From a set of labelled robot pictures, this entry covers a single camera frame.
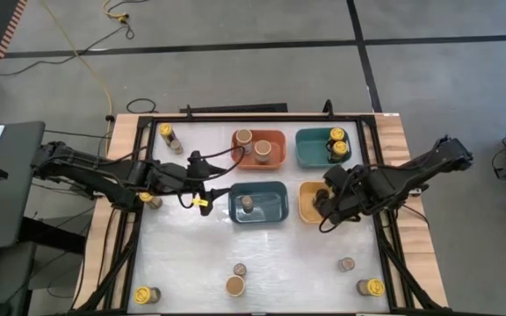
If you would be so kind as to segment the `black desk leg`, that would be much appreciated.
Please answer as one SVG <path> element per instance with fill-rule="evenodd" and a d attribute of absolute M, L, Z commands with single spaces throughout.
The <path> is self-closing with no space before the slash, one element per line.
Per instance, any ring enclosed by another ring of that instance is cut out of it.
<path fill-rule="evenodd" d="M 72 233 L 68 227 L 72 226 L 76 219 L 59 218 L 43 221 L 23 217 L 18 232 L 17 241 L 33 242 L 37 245 L 56 248 L 66 253 L 83 255 L 85 251 L 86 237 L 81 233 Z"/>

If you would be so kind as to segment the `yellow plastic bin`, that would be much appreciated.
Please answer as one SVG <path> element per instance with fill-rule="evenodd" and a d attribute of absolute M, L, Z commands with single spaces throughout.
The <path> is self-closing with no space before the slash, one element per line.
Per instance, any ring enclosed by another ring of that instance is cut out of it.
<path fill-rule="evenodd" d="M 329 199 L 324 205 L 332 206 L 333 198 L 335 195 L 329 189 L 323 181 L 307 181 L 303 182 L 299 188 L 298 203 L 299 203 L 299 215 L 305 223 L 308 224 L 320 224 L 322 217 L 319 215 L 317 209 L 314 208 L 314 196 L 315 193 L 324 189 L 329 192 Z"/>

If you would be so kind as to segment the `orange plastic bin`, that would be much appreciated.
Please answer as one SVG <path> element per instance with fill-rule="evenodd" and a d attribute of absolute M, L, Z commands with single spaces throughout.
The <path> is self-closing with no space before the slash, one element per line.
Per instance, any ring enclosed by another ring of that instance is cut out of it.
<path fill-rule="evenodd" d="M 232 147 L 237 147 L 231 153 L 234 162 L 239 162 L 241 169 L 279 169 L 286 160 L 286 137 L 279 130 L 252 130 L 253 150 L 250 154 L 245 154 L 244 149 L 238 146 L 235 140 L 236 130 L 232 135 Z M 255 159 L 255 143 L 259 140 L 268 140 L 271 143 L 270 160 L 265 164 L 258 164 Z"/>

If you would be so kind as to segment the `furikake jar black lid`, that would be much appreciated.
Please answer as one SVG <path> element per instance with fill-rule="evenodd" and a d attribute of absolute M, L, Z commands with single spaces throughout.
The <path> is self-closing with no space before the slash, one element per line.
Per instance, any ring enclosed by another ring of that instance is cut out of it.
<path fill-rule="evenodd" d="M 320 189 L 315 193 L 314 196 L 314 208 L 320 210 L 324 203 L 329 199 L 329 192 L 324 189 Z"/>

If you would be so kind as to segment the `teal plastic bin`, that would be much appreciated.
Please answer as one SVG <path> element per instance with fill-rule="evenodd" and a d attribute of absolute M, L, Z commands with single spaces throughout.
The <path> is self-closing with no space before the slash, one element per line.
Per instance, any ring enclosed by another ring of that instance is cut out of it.
<path fill-rule="evenodd" d="M 346 132 L 345 142 L 349 145 L 350 154 L 342 163 L 329 161 L 330 147 L 329 131 L 334 127 L 318 127 L 300 129 L 295 134 L 296 159 L 304 169 L 325 169 L 336 164 L 343 164 L 352 157 L 352 148 L 349 134 Z"/>

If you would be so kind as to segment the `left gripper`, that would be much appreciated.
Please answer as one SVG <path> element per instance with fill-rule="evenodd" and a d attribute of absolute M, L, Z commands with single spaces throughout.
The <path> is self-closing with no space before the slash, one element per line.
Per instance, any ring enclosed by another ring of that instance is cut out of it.
<path fill-rule="evenodd" d="M 208 216 L 213 210 L 213 202 L 230 192 L 229 188 L 205 190 L 206 176 L 219 175 L 225 172 L 223 168 L 215 167 L 201 156 L 198 150 L 192 151 L 190 164 L 187 167 L 175 163 L 164 165 L 164 192 L 193 192 L 199 193 L 199 198 L 209 202 L 207 207 L 199 207 L 202 216 Z"/>

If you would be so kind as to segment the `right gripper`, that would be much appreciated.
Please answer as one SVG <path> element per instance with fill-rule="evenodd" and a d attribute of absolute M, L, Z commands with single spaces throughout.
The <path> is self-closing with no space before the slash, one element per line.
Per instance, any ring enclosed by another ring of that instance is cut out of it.
<path fill-rule="evenodd" d="M 322 217 L 320 225 L 330 222 L 332 225 L 343 221 L 359 222 L 361 220 L 361 189 L 360 181 L 367 175 L 369 168 L 365 165 L 356 165 L 352 169 L 344 169 L 335 165 L 327 170 L 322 179 L 331 189 L 335 197 L 332 206 L 323 205 L 317 209 Z"/>

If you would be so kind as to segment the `blue plastic bin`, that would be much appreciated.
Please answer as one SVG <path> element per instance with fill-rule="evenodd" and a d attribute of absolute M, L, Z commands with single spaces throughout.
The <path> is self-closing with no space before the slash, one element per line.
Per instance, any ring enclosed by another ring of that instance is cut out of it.
<path fill-rule="evenodd" d="M 252 213 L 244 213 L 241 198 L 251 196 Z M 286 186 L 278 181 L 236 183 L 228 193 L 228 214 L 236 224 L 263 224 L 284 221 L 289 214 Z"/>

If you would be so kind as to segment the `grey desk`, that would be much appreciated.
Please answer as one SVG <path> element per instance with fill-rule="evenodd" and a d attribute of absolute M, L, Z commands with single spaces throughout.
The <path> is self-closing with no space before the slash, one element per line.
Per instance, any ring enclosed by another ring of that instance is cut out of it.
<path fill-rule="evenodd" d="M 41 121 L 9 124 L 0 137 L 0 169 L 8 174 L 0 181 L 0 248 L 18 239 L 33 179 L 30 164 L 44 129 Z"/>

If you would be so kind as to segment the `chili onion seasoning can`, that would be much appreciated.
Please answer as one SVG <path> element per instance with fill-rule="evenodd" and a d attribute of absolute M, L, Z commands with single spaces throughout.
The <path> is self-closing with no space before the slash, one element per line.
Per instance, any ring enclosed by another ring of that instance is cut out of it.
<path fill-rule="evenodd" d="M 235 133 L 235 140 L 238 146 L 243 147 L 245 154 L 253 150 L 253 134 L 249 129 L 240 129 Z"/>
<path fill-rule="evenodd" d="M 270 160 L 271 143 L 268 140 L 259 140 L 255 143 L 255 159 L 258 164 L 265 164 Z"/>
<path fill-rule="evenodd" d="M 245 280 L 238 275 L 229 277 L 225 285 L 226 292 L 231 297 L 241 296 L 244 293 L 245 288 Z"/>

